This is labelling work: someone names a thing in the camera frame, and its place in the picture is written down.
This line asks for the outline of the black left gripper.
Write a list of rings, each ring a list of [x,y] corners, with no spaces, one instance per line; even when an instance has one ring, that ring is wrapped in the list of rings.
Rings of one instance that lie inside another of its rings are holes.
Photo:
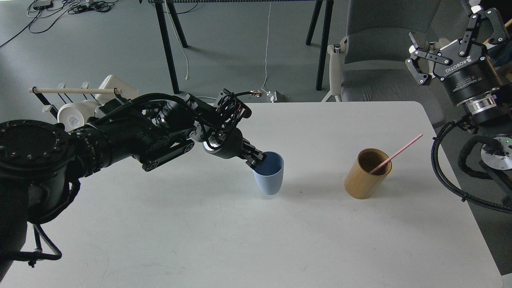
[[[247,166],[251,169],[256,169],[266,159],[266,155],[252,146],[252,144],[243,137],[242,131],[238,128],[235,128],[226,136],[224,141],[217,146],[214,146],[212,140],[209,140],[209,142],[210,145],[208,145],[207,142],[203,142],[204,149],[207,153],[223,159],[233,157],[245,159]]]

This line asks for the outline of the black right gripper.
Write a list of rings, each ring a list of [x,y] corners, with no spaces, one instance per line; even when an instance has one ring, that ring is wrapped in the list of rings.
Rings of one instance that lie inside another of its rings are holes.
[[[482,6],[463,6],[463,9],[468,15],[468,25],[461,39],[450,43],[446,38],[439,38],[436,42],[420,44],[416,34],[409,32],[412,45],[408,49],[410,57],[405,61],[421,86],[436,76],[442,78],[442,86],[454,106],[503,85],[488,59],[487,49],[505,44],[490,48],[483,44],[492,34],[491,24],[504,24],[500,13],[496,8],[485,10]]]

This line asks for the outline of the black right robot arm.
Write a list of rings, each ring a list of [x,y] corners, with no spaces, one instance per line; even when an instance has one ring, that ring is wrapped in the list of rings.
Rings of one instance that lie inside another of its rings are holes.
[[[510,35],[496,8],[484,9],[478,0],[463,3],[469,17],[461,38],[422,47],[410,32],[410,57],[405,64],[421,86],[438,78],[454,106],[466,114],[446,123],[434,138],[430,160],[437,179],[462,201],[511,213],[511,84],[498,75],[488,50],[504,46]],[[461,190],[443,173],[439,148],[455,127],[472,134],[460,149],[457,165],[472,178],[492,180],[505,192],[500,204]]]

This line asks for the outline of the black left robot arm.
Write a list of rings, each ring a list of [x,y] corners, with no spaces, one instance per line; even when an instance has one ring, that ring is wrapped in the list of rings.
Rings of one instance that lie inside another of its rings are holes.
[[[214,104],[191,94],[117,95],[100,107],[104,116],[70,132],[38,120],[1,123],[1,277],[15,261],[59,260],[62,252],[42,224],[74,201],[81,178],[123,159],[133,157],[149,172],[201,142],[219,158],[241,158],[253,170],[263,166],[268,153],[237,127],[251,116],[239,99],[246,94],[223,90]]]

